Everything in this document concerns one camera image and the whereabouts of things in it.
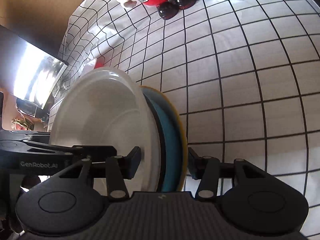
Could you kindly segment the white paper noodle cup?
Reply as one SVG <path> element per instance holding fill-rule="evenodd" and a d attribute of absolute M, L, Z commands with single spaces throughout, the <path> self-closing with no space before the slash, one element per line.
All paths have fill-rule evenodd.
<path fill-rule="evenodd" d="M 50 132 L 51 145 L 113 146 L 126 156 L 140 147 L 142 159 L 129 193 L 155 192 L 161 170 L 156 121 L 142 88 L 122 70 L 101 67 L 75 82 L 63 99 Z"/>

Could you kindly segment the red white plastic tray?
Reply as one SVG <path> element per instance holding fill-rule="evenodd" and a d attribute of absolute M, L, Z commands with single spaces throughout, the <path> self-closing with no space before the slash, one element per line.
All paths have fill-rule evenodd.
<path fill-rule="evenodd" d="M 97 58 L 92 59 L 91 61 L 89 61 L 88 63 L 86 63 L 86 65 L 83 68 L 83 72 L 90 72 L 94 69 L 103 67 L 104 63 L 102 61 L 100 61 Z"/>

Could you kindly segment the potted pink plant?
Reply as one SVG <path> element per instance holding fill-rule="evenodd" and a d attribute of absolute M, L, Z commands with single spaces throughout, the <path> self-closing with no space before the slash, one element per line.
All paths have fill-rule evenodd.
<path fill-rule="evenodd" d="M 11 127 L 16 131 L 33 131 L 34 123 L 25 117 L 13 118 L 11 120 Z"/>

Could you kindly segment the black computer monitor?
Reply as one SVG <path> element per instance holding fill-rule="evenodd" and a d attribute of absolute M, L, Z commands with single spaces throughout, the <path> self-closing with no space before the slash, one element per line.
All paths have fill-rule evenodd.
<path fill-rule="evenodd" d="M 1 26 L 1 87 L 43 109 L 68 63 Z"/>

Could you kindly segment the white black grid tablecloth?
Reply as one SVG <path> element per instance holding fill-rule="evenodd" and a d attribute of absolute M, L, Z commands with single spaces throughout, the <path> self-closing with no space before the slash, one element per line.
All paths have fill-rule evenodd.
<path fill-rule="evenodd" d="M 97 59 L 176 107 L 189 145 L 243 158 L 307 199 L 301 229 L 319 239 L 319 6 L 313 0 L 196 0 L 165 21 L 154 7 L 84 0 L 59 50 L 69 64 L 53 121 L 85 64 Z"/>

